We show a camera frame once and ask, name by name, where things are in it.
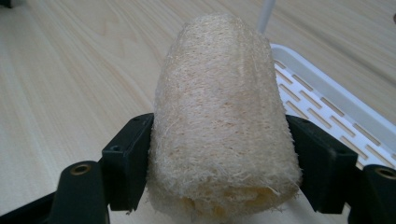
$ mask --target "wooden table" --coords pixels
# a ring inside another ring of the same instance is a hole
[[[18,1],[0,8],[0,215],[54,190],[63,168],[101,157],[152,111],[163,59],[185,21],[233,13],[255,26],[261,0]],[[396,123],[394,0],[278,0],[266,35],[302,54]],[[237,223],[346,223],[304,196]],[[146,199],[113,223],[172,223]]]

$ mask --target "dish rack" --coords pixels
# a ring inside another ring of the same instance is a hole
[[[395,125],[297,52],[277,44],[271,48],[287,114],[310,120],[357,152],[359,168],[381,164],[395,169]]]

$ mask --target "slotted tray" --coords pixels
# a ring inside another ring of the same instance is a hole
[[[287,114],[309,119],[359,154],[357,166],[396,167],[396,128],[297,52],[271,44]]]

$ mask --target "loofah fiber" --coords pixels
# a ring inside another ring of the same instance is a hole
[[[275,208],[298,190],[269,42],[240,19],[214,14],[184,26],[166,57],[154,115],[155,209],[182,223],[216,223]]]

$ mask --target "sponge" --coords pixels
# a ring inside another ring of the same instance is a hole
[[[180,223],[219,223],[277,208],[301,170],[267,39],[239,18],[185,24],[154,102],[149,200]]]

